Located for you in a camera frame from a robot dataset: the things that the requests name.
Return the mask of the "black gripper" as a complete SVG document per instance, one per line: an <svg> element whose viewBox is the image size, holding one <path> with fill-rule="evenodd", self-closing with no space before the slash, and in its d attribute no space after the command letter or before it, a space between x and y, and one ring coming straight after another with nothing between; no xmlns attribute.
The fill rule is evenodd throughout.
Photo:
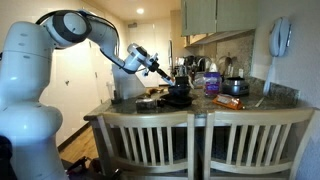
<svg viewBox="0 0 320 180"><path fill-rule="evenodd" d="M161 78L166 82L168 83L169 85L173 85L174 82L172 81L171 77L169 75L167 75L162 69L159 68L159 64L154 61L149 67L148 69L151 71L151 72L157 72Z"/></svg>

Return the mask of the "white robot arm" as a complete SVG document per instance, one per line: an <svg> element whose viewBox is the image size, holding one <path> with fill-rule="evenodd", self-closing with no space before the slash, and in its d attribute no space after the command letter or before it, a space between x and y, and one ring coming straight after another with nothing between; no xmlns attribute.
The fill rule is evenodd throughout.
<svg viewBox="0 0 320 180"><path fill-rule="evenodd" d="M86 39L126 73L143 66L173 83L159 68L157 56L135 43L121 59L116 27L88 11L57 10L35 23L13 23L1 52L0 180L68 180L56 146L62 114L39 99L50 83L53 52Z"/></svg>

